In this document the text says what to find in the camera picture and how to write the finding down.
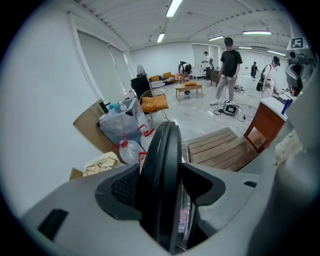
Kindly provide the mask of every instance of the backpack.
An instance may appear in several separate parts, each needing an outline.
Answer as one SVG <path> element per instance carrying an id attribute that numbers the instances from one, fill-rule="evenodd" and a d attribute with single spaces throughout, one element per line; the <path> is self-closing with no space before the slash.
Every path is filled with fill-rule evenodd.
<path id="1" fill-rule="evenodd" d="M 268 65 L 266 65 L 265 67 L 264 67 L 264 69 L 262 70 L 262 72 L 261 72 L 261 74 L 260 74 L 260 80 L 259 80 L 259 82 L 258 82 L 258 84 L 256 85 L 256 90 L 258 91 L 258 92 L 264 92 L 264 90 L 262 90 L 263 89 L 263 86 L 264 86 L 264 80 L 265 80 L 265 77 L 264 77 L 264 72 L 266 71 L 266 67 L 267 67 Z"/>

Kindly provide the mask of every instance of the fluorescent light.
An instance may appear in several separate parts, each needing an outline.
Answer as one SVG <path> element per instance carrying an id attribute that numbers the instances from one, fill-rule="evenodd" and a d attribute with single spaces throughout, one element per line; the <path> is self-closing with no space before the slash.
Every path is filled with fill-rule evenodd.
<path id="1" fill-rule="evenodd" d="M 177 11 L 179 5 L 181 4 L 181 2 L 182 2 L 182 0 L 172 0 L 165 16 L 173 17 L 175 15 L 175 12 Z"/>
<path id="2" fill-rule="evenodd" d="M 164 38 L 164 36 L 165 36 L 165 33 L 161 33 L 161 34 L 159 35 L 158 41 L 156 41 L 156 42 L 157 42 L 157 43 L 160 43 L 160 42 L 162 41 L 162 39 Z"/>
<path id="3" fill-rule="evenodd" d="M 245 35 L 271 35 L 270 31 L 243 31 Z"/>
<path id="4" fill-rule="evenodd" d="M 217 39 L 220 39 L 220 38 L 224 38 L 224 36 L 220 35 L 220 36 L 217 36 L 217 37 L 209 39 L 209 41 L 217 40 Z"/>
<path id="5" fill-rule="evenodd" d="M 272 53 L 272 54 L 279 54 L 281 56 L 286 56 L 285 54 L 283 53 L 280 53 L 280 52 L 276 52 L 276 51 L 273 51 L 273 50 L 268 50 L 268 53 Z"/>

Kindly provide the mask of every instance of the white countertop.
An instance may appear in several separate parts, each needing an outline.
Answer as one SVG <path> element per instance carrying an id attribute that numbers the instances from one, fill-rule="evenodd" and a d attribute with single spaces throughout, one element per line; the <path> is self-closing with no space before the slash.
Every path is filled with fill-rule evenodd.
<path id="1" fill-rule="evenodd" d="M 285 105 L 282 104 L 279 100 L 274 97 L 269 98 L 262 98 L 260 102 L 275 112 L 279 117 L 281 117 L 284 121 L 287 120 L 288 116 L 286 113 L 281 114 L 282 110 L 284 109 Z"/>

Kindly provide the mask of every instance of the wooden coffee table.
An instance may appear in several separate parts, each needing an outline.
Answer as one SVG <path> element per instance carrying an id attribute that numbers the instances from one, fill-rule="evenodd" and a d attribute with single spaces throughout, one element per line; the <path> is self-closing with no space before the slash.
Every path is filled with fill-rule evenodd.
<path id="1" fill-rule="evenodd" d="M 180 102 L 180 92 L 196 90 L 196 94 L 198 94 L 198 89 L 201 89 L 202 97 L 204 96 L 204 92 L 202 90 L 202 84 L 191 85 L 191 86 L 185 86 L 184 84 L 181 84 L 181 85 L 175 86 L 174 89 L 175 89 L 175 98 L 178 99 L 179 102 Z"/>

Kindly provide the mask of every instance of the mesh panel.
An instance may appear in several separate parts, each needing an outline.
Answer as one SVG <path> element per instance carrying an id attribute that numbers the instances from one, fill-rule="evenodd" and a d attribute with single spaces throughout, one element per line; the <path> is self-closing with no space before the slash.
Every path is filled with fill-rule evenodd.
<path id="1" fill-rule="evenodd" d="M 117 180 L 111 186 L 111 192 L 115 199 L 128 206 L 136 208 L 135 197 L 138 185 L 140 169 Z"/>

